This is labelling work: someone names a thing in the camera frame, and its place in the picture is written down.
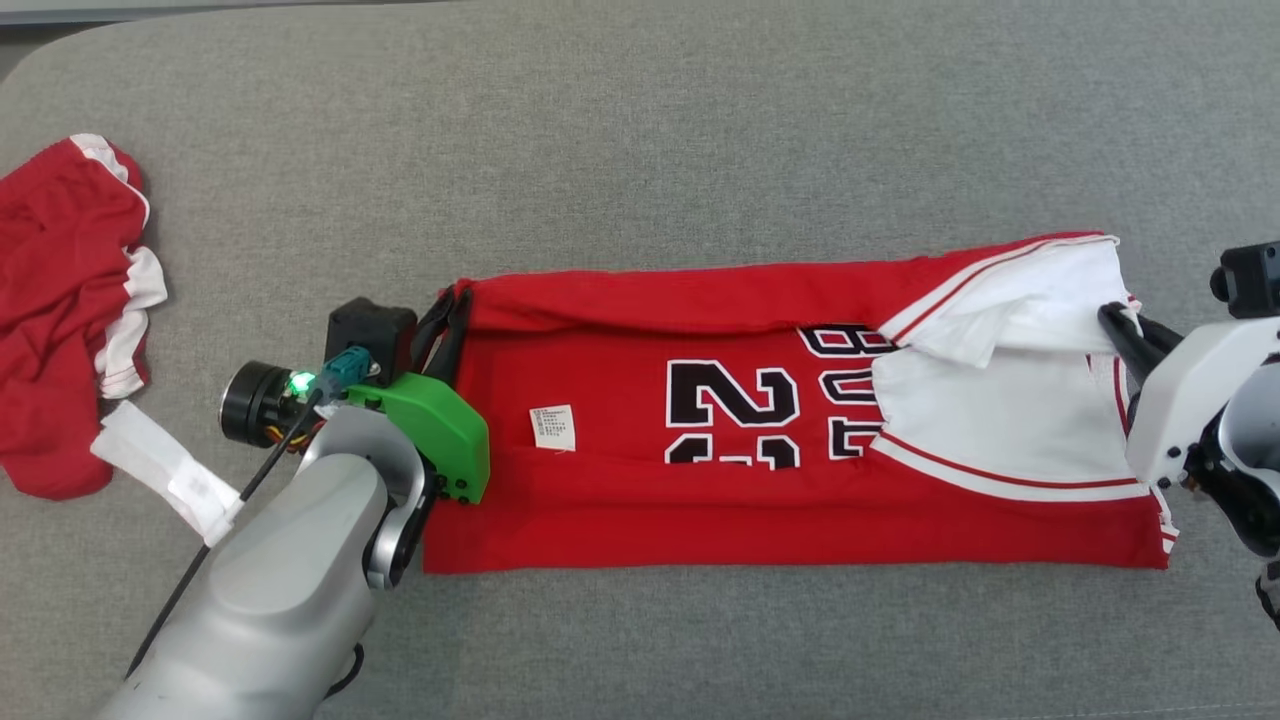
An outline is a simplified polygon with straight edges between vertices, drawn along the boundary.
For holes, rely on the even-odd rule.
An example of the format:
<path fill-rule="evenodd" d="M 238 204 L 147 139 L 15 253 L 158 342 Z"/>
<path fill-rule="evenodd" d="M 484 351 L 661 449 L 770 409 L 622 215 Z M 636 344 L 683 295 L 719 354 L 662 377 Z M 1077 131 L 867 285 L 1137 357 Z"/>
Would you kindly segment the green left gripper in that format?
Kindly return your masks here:
<path fill-rule="evenodd" d="M 385 414 L 434 466 L 434 473 L 445 478 L 445 496 L 467 505 L 483 501 L 492 477 L 489 427 L 452 388 L 460 374 L 472 300 L 471 284 L 442 290 L 416 325 L 410 345 L 413 373 L 388 387 L 360 384 L 347 389 L 348 404 Z M 430 352 L 431 377 L 420 375 Z"/>

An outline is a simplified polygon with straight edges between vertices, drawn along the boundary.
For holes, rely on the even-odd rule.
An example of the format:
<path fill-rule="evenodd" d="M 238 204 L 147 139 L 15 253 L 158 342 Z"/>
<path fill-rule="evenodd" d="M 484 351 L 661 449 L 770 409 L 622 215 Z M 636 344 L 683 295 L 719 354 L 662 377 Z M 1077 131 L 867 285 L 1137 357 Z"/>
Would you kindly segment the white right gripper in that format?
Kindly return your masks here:
<path fill-rule="evenodd" d="M 1202 325 L 1184 341 L 1125 304 L 1097 319 L 1142 386 L 1126 445 L 1139 480 L 1176 479 L 1207 433 L 1236 470 L 1279 489 L 1277 318 Z"/>

